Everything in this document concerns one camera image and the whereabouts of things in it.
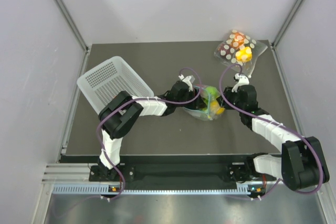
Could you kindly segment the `clear blue zip top bag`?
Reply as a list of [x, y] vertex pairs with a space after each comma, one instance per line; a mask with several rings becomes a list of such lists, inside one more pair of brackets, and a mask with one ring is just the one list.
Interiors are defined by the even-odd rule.
[[215, 100], [211, 100], [209, 99], [209, 95], [207, 94], [207, 92], [205, 91], [205, 88], [207, 87], [206, 85], [195, 85], [199, 88], [199, 91], [201, 92], [200, 95], [202, 96], [202, 99], [204, 101], [204, 108], [202, 110], [189, 110], [187, 108], [183, 108], [185, 112], [187, 112], [189, 115], [193, 116], [196, 119], [202, 120], [202, 121], [213, 121], [215, 119], [218, 119], [221, 115], [218, 116], [212, 116], [209, 112], [210, 112], [210, 103], [212, 101], [217, 101], [217, 99]]

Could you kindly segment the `yellow fake lemon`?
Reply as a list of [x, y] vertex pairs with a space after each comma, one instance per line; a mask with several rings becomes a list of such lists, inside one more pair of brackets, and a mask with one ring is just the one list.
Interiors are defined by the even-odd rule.
[[225, 108], [221, 107], [217, 101], [212, 101], [210, 103], [210, 114], [212, 116], [218, 116], [224, 113]]

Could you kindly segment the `green fake pear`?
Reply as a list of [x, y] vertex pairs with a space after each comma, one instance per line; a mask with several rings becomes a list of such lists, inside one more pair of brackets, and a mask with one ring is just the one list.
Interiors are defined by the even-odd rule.
[[207, 86], [205, 88], [205, 91], [207, 92], [207, 94], [209, 95], [209, 99], [211, 99], [211, 100], [217, 99], [218, 96], [220, 95], [220, 93], [217, 90], [217, 88], [213, 87], [213, 86]]

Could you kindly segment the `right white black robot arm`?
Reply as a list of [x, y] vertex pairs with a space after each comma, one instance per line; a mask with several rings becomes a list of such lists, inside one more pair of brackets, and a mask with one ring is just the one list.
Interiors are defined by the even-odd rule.
[[304, 188], [315, 186], [318, 190], [330, 180], [330, 174], [320, 141], [314, 137], [301, 136], [259, 107], [254, 86], [243, 84], [237, 88], [220, 89], [221, 105], [239, 112], [243, 125], [259, 134], [275, 146], [280, 157], [256, 154], [245, 166], [245, 174], [252, 180], [263, 174], [281, 179], [292, 191], [301, 193]]

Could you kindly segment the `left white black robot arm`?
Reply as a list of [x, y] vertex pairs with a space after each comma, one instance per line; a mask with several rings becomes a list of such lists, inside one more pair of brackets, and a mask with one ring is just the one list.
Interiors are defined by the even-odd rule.
[[177, 81], [170, 90], [155, 97], [135, 97], [121, 91], [99, 113], [97, 133], [102, 146], [98, 161], [99, 175], [106, 180], [117, 178], [122, 139], [139, 117], [168, 116], [179, 107], [191, 110], [206, 107], [200, 90], [193, 87], [190, 81]]

